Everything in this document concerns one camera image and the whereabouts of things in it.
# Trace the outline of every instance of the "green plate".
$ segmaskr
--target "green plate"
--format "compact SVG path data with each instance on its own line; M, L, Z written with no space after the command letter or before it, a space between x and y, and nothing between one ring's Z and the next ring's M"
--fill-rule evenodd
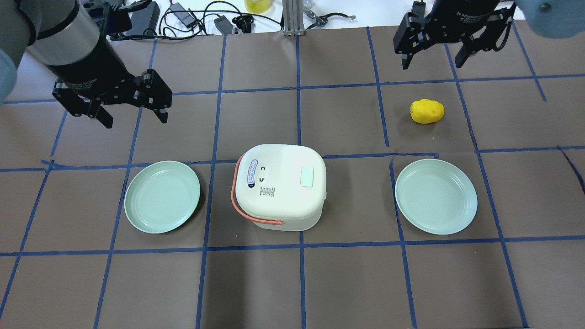
M415 161L396 179L396 203L414 226L433 234L453 234L476 215L477 194L456 166L437 159Z
M157 162L130 182L124 212L130 223L143 232L169 232L193 214L200 193L199 178L186 164Z

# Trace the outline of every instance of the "orange handle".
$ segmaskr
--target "orange handle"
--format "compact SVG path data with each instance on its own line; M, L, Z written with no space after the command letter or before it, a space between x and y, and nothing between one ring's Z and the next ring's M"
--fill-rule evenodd
M240 159L238 159L238 162L236 162L236 170L233 172L233 182L232 182L232 205L234 208L236 208L236 211L242 215L243 218L247 219L247 220L251 220L253 222L256 223L260 223L260 224L269 224L269 225L282 225L283 221L281 220L261 220L259 218L256 217L252 217L246 213L244 213L244 211L242 209L240 209L240 207L238 206L237 202L236 202L236 179L238 178L238 169L240 168L240 162L242 161L242 158L244 157L245 153L240 157Z

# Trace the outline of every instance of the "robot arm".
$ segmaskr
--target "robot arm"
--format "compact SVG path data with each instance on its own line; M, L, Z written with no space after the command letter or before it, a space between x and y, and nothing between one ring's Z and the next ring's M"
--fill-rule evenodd
M83 6L77 0L4 0L0 28L13 33L3 33L0 39L0 70L15 76L28 46L58 77L53 96L71 115L86 115L111 128L113 118L102 105L128 103L152 110L166 123L172 91L153 69L138 77L129 73L106 40L111 32L130 29L128 11L150 2L122 7L95 0ZM0 101L14 85L14 78L2 80L7 83Z
M500 51L506 43L516 5L524 12L530 28L544 37L570 37L585 30L585 1L515 0L510 8L496 10L500 0L437 0L425 16L424 0L415 1L394 35L394 51L402 55L406 70L414 54L437 43L462 42L455 57L457 68L483 50ZM483 30L479 37L474 33ZM496 45L501 35L505 36Z

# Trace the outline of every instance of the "label sticker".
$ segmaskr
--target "label sticker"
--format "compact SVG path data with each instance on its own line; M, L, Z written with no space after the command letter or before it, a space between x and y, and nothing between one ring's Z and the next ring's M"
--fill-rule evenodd
M260 196L261 197L274 197L274 187L261 187L260 188Z
M254 174L256 173L256 167L258 166L258 160L252 160L250 168L248 168L248 187L252 188L256 185L254 181Z

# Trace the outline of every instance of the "yellow object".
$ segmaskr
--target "yellow object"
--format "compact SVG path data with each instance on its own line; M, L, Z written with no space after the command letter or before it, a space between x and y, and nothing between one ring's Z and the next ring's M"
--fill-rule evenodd
M410 105L410 116L419 124L432 124L441 120L444 115L445 107L437 101L423 98Z
M271 0L244 0L246 10L251 13L263 13L270 8Z

